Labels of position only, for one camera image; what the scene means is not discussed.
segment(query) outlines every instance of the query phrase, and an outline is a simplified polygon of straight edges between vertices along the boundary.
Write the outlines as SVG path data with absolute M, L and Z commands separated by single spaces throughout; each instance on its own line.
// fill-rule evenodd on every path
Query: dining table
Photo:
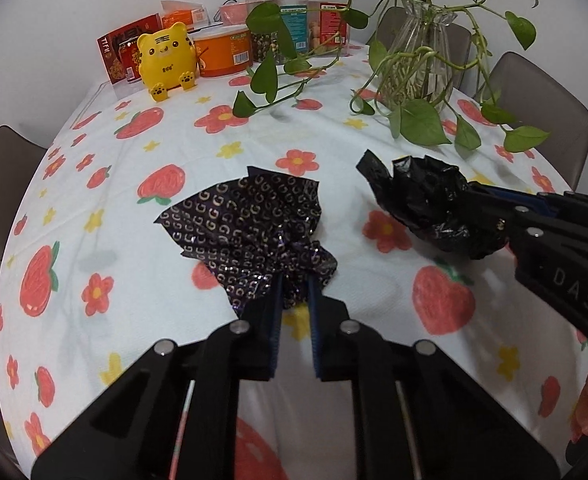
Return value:
M 159 103 L 144 88 L 119 98 L 102 84 L 88 94 L 36 171 L 0 270 L 0 407 L 27 477 L 154 342 L 203 340 L 237 319 L 215 275 L 184 257 L 155 220 L 247 176 L 248 166 L 319 183 L 314 239 L 338 262 L 327 296 L 387 340 L 434 341 L 569 468 L 564 450 L 588 340 L 516 282 L 508 249 L 482 260 L 437 250 L 381 209 L 356 165 L 366 150 L 389 167 L 429 155 L 481 184 L 532 194 L 569 186 L 536 150 L 507 152 L 501 128 L 457 89 L 452 109 L 440 112 L 452 144 L 393 139 L 383 115 L 349 109 L 354 91 L 374 97 L 374 86 L 363 89 L 370 75 L 367 47 L 351 44 L 296 99 L 249 118 L 232 113 L 237 91 L 264 102 L 247 73 L 200 77 Z M 453 143 L 452 110 L 479 132 L 477 150 Z M 304 304 L 283 312 L 275 378 L 243 381 L 239 395 L 237 479 L 356 479 L 351 387 L 316 378 Z

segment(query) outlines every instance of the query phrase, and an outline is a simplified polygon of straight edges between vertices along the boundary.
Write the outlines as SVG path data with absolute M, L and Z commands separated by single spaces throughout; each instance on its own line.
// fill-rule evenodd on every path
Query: barcode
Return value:
M 250 60 L 250 53 L 245 50 L 245 52 L 241 52 L 240 54 L 235 54 L 234 56 L 234 64 L 240 65 L 241 63 L 247 63 Z

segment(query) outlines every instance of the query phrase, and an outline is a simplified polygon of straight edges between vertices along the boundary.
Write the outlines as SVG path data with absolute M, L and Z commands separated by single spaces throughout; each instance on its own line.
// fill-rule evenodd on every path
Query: orange bucket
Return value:
M 252 65 L 250 31 L 246 25 L 206 28 L 190 37 L 203 77 L 235 74 Z

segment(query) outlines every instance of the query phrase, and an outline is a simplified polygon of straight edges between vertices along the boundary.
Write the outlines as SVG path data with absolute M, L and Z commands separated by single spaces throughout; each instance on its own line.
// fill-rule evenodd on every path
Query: red can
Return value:
M 128 83 L 135 83 L 140 79 L 138 67 L 140 66 L 141 54 L 136 44 L 138 38 L 129 38 L 120 44 L 118 55 L 125 70 L 125 76 Z

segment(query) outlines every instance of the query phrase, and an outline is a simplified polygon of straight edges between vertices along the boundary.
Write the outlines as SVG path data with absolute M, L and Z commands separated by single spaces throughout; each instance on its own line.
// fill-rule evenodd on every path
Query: clear vase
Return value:
M 445 27 L 455 18 L 453 12 L 419 0 L 403 0 L 407 21 L 392 43 L 388 54 L 413 53 L 428 46 L 450 60 Z M 430 57 L 396 57 L 385 62 L 379 72 L 382 102 L 391 110 L 411 99 L 423 99 L 440 109 L 452 95 L 452 69 L 442 60 Z

